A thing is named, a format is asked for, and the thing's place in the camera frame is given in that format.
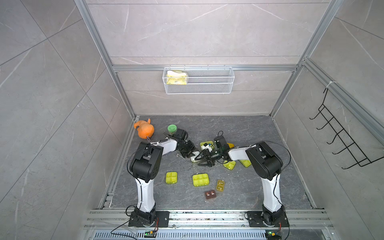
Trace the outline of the brown small pillbox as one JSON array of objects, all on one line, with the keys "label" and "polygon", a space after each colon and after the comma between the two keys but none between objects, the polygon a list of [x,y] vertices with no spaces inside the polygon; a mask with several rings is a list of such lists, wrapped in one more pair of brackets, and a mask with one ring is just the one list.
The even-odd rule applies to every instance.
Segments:
[{"label": "brown small pillbox", "polygon": [[206,200],[214,199],[217,197],[217,193],[215,190],[205,191],[204,194],[205,194]]}]

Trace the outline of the small green pillbox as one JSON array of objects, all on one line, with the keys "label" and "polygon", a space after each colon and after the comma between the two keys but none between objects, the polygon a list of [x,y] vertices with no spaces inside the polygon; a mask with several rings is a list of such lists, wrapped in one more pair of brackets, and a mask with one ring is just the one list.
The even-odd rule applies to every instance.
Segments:
[{"label": "small green pillbox", "polygon": [[176,184],[178,182],[178,173],[167,172],[165,182],[166,184]]},{"label": "small green pillbox", "polygon": [[190,159],[191,159],[191,161],[192,161],[193,163],[196,163],[196,162],[200,162],[200,161],[201,161],[201,159],[198,158],[199,154],[200,154],[200,152],[192,152],[192,155],[191,155]]},{"label": "small green pillbox", "polygon": [[223,163],[223,166],[226,169],[232,171],[236,166],[236,161],[226,161],[225,163]]}]

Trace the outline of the large green six-cell pillbox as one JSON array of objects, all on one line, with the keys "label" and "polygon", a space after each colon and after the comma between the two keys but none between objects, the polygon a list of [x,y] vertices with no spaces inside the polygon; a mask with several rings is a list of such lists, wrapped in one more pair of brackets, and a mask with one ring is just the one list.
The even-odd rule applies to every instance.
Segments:
[{"label": "large green six-cell pillbox", "polygon": [[202,187],[210,184],[208,174],[196,174],[193,175],[193,185],[194,187]]}]

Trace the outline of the yellow small pillbox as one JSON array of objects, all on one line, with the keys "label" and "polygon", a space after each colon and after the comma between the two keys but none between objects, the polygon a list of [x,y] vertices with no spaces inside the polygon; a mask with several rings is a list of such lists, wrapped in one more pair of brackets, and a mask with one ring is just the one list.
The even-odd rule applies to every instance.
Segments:
[{"label": "yellow small pillbox", "polygon": [[219,192],[223,192],[225,188],[225,181],[223,180],[218,180],[217,185],[216,185],[216,190]]}]

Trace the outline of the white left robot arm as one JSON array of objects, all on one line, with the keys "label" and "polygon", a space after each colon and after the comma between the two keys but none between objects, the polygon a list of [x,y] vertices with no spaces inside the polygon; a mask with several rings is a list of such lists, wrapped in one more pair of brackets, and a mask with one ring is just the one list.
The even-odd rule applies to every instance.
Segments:
[{"label": "white left robot arm", "polygon": [[179,151],[183,158],[195,158],[199,155],[188,133],[183,129],[167,135],[158,142],[141,142],[132,159],[128,162],[128,172],[137,183],[138,203],[134,209],[134,220],[145,225],[156,220],[156,203],[154,199],[154,179],[157,176],[163,155]]}]

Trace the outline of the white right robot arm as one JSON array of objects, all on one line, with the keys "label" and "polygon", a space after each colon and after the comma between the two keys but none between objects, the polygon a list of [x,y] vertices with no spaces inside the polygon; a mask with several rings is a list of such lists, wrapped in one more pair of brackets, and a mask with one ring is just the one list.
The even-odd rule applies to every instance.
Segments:
[{"label": "white right robot arm", "polygon": [[280,198],[280,174],[283,161],[269,146],[270,141],[260,141],[245,147],[231,148],[223,136],[214,139],[216,147],[194,153],[194,160],[200,166],[212,167],[215,163],[229,163],[240,160],[251,162],[262,180],[264,201],[262,218],[266,226],[274,226],[285,216],[285,207]]}]

